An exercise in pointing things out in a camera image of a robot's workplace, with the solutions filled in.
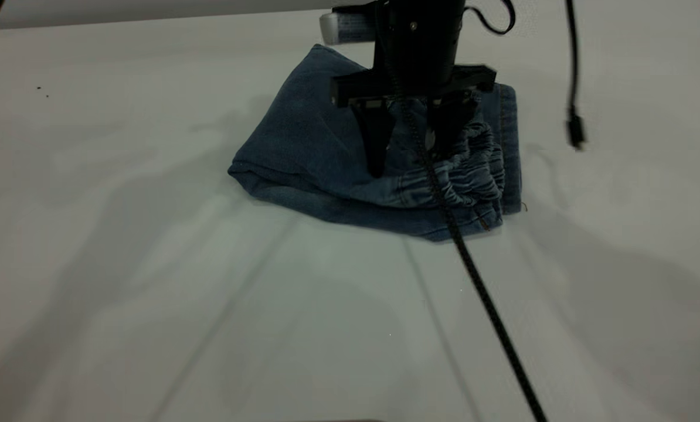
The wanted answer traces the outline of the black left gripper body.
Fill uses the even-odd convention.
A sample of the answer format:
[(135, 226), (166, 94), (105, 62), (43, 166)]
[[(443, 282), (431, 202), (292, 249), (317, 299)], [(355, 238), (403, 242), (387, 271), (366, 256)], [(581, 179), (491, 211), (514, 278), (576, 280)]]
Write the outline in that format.
[(463, 1), (373, 1), (329, 12), (331, 46), (374, 44), (371, 69), (334, 77), (329, 99), (337, 107), (399, 98), (441, 98), (493, 89), (487, 65), (455, 64)]

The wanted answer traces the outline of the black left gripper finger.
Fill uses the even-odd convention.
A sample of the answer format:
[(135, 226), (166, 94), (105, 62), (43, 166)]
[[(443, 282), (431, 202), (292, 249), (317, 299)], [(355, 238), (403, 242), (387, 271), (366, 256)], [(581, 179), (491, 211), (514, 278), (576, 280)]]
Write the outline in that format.
[(428, 100), (428, 153), (433, 160), (448, 158), (464, 128), (474, 118), (474, 94), (449, 94)]
[(367, 170), (374, 178), (380, 178), (385, 170), (386, 155), (390, 144), (395, 118), (383, 100), (372, 100), (352, 105), (361, 133)]

